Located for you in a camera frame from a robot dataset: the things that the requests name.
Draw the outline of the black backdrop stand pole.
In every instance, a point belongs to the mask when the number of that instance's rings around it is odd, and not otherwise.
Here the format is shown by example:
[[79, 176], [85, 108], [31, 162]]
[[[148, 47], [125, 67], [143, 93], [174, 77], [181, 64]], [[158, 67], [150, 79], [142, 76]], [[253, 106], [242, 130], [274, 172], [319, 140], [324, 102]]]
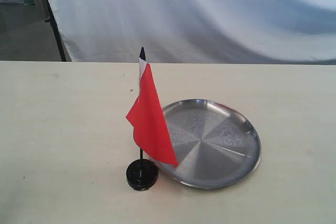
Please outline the black backdrop stand pole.
[[47, 10], [47, 18], [45, 19], [46, 23], [50, 23], [50, 26], [52, 28], [52, 32], [54, 34], [55, 37], [55, 41], [57, 44], [57, 48], [60, 54], [60, 58], [62, 62], [67, 62], [67, 58], [66, 58], [66, 54], [65, 54], [65, 50], [62, 44], [62, 39], [61, 39], [61, 35], [59, 33], [59, 29], [57, 26], [57, 22], [55, 20], [54, 14], [52, 12], [52, 9], [50, 7], [50, 3], [49, 0], [44, 0], [45, 1], [45, 6], [46, 6], [46, 10]]

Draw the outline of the black round flag base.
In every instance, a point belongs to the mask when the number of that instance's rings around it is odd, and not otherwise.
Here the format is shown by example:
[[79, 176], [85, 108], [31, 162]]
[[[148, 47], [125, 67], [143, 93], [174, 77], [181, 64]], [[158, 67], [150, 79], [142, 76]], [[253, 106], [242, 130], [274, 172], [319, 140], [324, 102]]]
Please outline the black round flag base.
[[152, 187], [156, 183], [158, 175], [158, 167], [148, 159], [137, 159], [126, 170], [128, 185], [138, 191], [148, 190]]

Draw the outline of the red flag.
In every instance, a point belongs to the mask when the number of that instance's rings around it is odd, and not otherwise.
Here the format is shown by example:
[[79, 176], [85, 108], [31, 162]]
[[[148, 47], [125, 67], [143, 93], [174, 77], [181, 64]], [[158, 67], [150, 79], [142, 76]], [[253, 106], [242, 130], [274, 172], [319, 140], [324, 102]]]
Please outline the red flag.
[[177, 166], [179, 163], [144, 48], [139, 55], [139, 71], [139, 95], [126, 115], [133, 126], [133, 139], [154, 160]]

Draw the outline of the round steel plate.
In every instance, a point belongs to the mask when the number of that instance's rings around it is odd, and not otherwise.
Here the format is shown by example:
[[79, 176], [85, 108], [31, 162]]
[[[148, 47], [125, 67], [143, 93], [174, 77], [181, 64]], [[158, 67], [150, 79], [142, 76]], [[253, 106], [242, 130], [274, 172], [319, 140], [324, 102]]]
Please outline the round steel plate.
[[220, 189], [251, 174], [261, 143], [250, 121], [215, 101], [187, 99], [163, 108], [178, 166], [155, 161], [159, 170], [185, 186]]

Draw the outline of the white backdrop cloth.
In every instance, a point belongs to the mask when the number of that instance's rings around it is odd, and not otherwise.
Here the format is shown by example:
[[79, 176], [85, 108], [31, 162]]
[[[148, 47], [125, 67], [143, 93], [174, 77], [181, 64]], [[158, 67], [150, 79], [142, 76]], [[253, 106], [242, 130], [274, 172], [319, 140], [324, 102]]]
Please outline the white backdrop cloth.
[[72, 61], [335, 64], [335, 0], [48, 0]]

